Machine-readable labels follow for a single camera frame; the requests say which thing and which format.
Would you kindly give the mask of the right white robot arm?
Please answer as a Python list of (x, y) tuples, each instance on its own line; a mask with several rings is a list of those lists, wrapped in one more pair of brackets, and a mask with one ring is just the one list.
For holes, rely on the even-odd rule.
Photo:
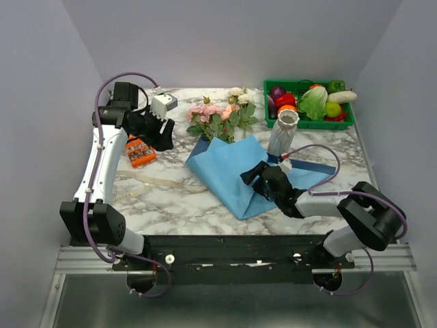
[(278, 166), (264, 161), (240, 177), (288, 217), (329, 216), (346, 221), (346, 227), (327, 233), (315, 247), (314, 259), (321, 267), (331, 267), (356, 249), (384, 251), (407, 233), (404, 212), (367, 182), (347, 191), (315, 193), (293, 187)]

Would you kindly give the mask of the white rose stem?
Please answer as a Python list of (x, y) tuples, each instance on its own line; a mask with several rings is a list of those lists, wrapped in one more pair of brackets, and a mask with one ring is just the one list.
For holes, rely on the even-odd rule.
[(253, 125), (258, 122), (255, 117), (255, 102), (245, 88), (233, 87), (228, 90), (229, 113), (227, 121), (242, 131), (242, 138), (248, 137), (253, 131)]

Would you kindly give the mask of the pink rose bunch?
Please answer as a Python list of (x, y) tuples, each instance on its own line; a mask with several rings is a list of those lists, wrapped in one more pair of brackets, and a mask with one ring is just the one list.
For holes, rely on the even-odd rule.
[(196, 105), (186, 111), (189, 126), (186, 132), (192, 136), (201, 136), (203, 140), (220, 139), (228, 144), (234, 142), (235, 127), (239, 123), (238, 105), (221, 107), (213, 105), (204, 98), (203, 105)]

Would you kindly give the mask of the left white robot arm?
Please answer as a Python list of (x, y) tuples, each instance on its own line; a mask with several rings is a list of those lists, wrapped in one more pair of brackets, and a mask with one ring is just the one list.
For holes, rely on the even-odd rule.
[(139, 109), (140, 91), (135, 84), (117, 82), (112, 99), (96, 107), (85, 173), (73, 199), (59, 209), (73, 242), (128, 253), (128, 262), (137, 270), (146, 269), (152, 257), (147, 238), (128, 229), (124, 216), (112, 206), (118, 161), (129, 136), (159, 152), (172, 149), (175, 122), (166, 114), (178, 105), (177, 98), (158, 90), (151, 103)]

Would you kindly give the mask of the cream printed ribbon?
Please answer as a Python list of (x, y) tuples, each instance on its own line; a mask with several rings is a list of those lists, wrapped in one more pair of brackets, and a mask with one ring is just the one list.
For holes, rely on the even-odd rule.
[(176, 182), (173, 180), (155, 178), (151, 176), (146, 176), (145, 174), (140, 174), (137, 172), (130, 172), (126, 170), (116, 171), (118, 176), (125, 176), (127, 178), (139, 181), (143, 183), (143, 186), (137, 190), (129, 191), (122, 195), (117, 195), (113, 198), (113, 204), (118, 204), (124, 200), (129, 200), (139, 195), (144, 194), (146, 191), (149, 191), (153, 186), (158, 187), (169, 187), (175, 189), (185, 189), (190, 193), (202, 193), (207, 190), (206, 187), (193, 186), (190, 184), (183, 184), (180, 182)]

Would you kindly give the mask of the blue flower bouquet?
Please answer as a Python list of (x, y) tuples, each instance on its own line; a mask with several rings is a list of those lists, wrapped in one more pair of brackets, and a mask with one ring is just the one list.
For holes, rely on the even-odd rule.
[[(267, 160), (266, 151), (254, 136), (250, 136), (231, 144), (217, 138), (210, 143), (200, 139), (186, 164), (237, 219), (243, 220), (277, 207), (245, 185), (240, 177), (241, 173), (249, 171), (260, 161)], [(297, 189), (309, 189), (335, 172), (334, 167), (327, 165), (291, 162), (293, 168), (287, 177)], [(299, 210), (304, 210), (304, 216), (342, 217), (336, 208), (338, 197), (308, 197), (306, 193), (302, 196), (304, 204), (296, 205)]]

